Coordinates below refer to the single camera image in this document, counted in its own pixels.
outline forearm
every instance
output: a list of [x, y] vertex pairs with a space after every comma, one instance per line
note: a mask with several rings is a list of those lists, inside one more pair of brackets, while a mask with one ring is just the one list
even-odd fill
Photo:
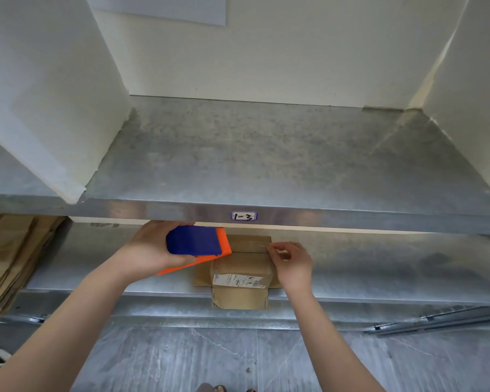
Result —
[[384, 391], [338, 333], [309, 289], [289, 294], [321, 389]]
[[0, 391], [69, 390], [125, 285], [106, 270], [78, 288], [0, 369]]

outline blue block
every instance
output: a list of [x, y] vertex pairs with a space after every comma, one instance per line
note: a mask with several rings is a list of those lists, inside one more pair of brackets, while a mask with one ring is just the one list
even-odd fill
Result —
[[179, 226], [166, 237], [167, 249], [173, 255], [219, 256], [216, 227]]

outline right hand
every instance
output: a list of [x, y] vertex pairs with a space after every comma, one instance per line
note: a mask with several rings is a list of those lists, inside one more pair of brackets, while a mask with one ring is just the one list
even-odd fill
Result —
[[273, 242], [267, 246], [267, 250], [287, 295], [294, 292], [312, 293], [313, 261], [301, 243]]

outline stack of cardboard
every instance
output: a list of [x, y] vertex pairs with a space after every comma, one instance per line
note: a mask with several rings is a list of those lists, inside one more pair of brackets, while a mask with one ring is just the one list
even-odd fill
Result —
[[194, 286], [212, 286], [214, 308], [267, 310], [268, 289], [279, 289], [267, 251], [271, 237], [228, 235], [232, 254], [196, 265]]
[[0, 215], [0, 312], [34, 270], [44, 245], [64, 217]]

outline hand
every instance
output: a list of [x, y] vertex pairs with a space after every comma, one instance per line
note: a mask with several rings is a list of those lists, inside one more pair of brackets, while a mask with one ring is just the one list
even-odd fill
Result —
[[295, 292], [312, 293], [312, 258], [301, 243], [274, 242], [267, 246], [287, 295]]
[[116, 273], [127, 285], [152, 277], [168, 267], [181, 267], [193, 263], [189, 255], [172, 255], [167, 250], [165, 237], [181, 225], [194, 223], [150, 221], [144, 224], [102, 267]]

